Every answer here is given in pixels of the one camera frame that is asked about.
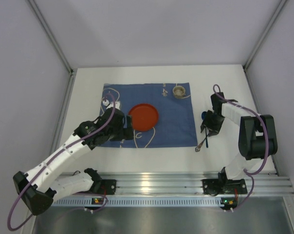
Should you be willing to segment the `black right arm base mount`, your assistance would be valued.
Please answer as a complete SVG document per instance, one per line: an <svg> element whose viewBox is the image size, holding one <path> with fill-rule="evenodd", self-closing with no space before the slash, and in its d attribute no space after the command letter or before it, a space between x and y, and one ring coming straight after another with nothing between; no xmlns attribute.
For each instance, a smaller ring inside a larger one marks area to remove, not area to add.
<svg viewBox="0 0 294 234"><path fill-rule="evenodd" d="M209 178L202 180L203 193L205 195L238 195L247 194L247 187L244 179L232 180L228 179L225 169L218 173L217 178Z"/></svg>

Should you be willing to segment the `orange plastic plate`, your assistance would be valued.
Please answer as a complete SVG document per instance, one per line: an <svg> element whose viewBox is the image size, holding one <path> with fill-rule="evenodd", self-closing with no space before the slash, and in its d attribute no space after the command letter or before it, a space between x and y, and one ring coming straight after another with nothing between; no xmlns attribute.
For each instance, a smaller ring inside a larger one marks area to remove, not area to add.
<svg viewBox="0 0 294 234"><path fill-rule="evenodd" d="M159 120L157 109L151 104L141 103L132 107L128 113L132 118L132 126L136 131L149 131Z"/></svg>

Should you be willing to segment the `iridescent purple fork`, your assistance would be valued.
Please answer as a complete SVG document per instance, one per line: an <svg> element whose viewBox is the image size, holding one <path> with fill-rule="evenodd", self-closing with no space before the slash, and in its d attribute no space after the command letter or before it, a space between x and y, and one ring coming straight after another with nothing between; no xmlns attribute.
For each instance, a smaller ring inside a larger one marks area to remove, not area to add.
<svg viewBox="0 0 294 234"><path fill-rule="evenodd" d="M199 145L195 148L195 152L199 152L202 148L202 146L206 146L208 148L208 135L205 136L205 138L199 143Z"/></svg>

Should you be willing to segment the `blue metal spoon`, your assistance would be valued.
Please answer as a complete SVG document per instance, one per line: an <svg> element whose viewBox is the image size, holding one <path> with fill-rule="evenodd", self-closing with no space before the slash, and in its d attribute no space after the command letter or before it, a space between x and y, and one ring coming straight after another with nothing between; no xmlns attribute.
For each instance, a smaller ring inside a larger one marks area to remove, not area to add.
<svg viewBox="0 0 294 234"><path fill-rule="evenodd" d="M202 112L202 114L201 114L202 120L205 119L206 114L207 114L207 111ZM208 148L208 132L207 132L207 128L205 127L204 130L205 130L205 145L206 145L206 148Z"/></svg>

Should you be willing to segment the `speckled ceramic cup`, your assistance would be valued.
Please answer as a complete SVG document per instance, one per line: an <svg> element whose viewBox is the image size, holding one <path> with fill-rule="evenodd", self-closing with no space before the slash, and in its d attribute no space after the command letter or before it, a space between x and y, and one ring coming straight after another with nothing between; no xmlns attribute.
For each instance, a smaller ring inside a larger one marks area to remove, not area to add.
<svg viewBox="0 0 294 234"><path fill-rule="evenodd" d="M180 86L180 85L176 85L173 90L173 96L176 98L176 99L182 99L185 97L185 93L186 93L186 90L183 86Z"/></svg>

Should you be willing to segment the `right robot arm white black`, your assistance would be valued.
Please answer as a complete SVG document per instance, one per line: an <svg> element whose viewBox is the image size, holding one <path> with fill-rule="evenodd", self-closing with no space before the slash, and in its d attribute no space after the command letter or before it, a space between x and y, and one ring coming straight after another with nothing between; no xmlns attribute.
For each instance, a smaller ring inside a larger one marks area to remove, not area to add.
<svg viewBox="0 0 294 234"><path fill-rule="evenodd" d="M218 135L225 119L239 126L239 153L221 170L220 180L240 180L247 174L254 175L250 170L259 162L261 171L278 148L274 118L258 114L234 99L226 100L223 92L214 93L211 102L212 110L205 114L201 132L206 129L209 137Z"/></svg>

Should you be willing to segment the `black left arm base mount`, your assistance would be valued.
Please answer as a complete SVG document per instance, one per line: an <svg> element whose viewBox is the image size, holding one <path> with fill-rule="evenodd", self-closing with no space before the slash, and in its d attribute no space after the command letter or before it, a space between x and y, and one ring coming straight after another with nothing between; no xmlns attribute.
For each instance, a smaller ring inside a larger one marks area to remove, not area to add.
<svg viewBox="0 0 294 234"><path fill-rule="evenodd" d="M88 194L100 194L100 195L114 195L116 192L117 180L115 179L102 179L97 170L87 168L84 170L87 173L93 184L91 188L86 191Z"/></svg>

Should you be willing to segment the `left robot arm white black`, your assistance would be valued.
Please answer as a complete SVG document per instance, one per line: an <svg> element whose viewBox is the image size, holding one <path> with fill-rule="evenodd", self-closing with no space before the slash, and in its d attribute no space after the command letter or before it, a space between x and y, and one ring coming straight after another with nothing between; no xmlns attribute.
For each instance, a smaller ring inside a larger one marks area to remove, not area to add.
<svg viewBox="0 0 294 234"><path fill-rule="evenodd" d="M79 124L67 141L33 169L13 176L16 191L32 215L40 215L64 197L76 193L96 194L102 178L92 168L66 178L60 175L72 163L107 141L132 140L132 117L111 102L105 112L93 121Z"/></svg>

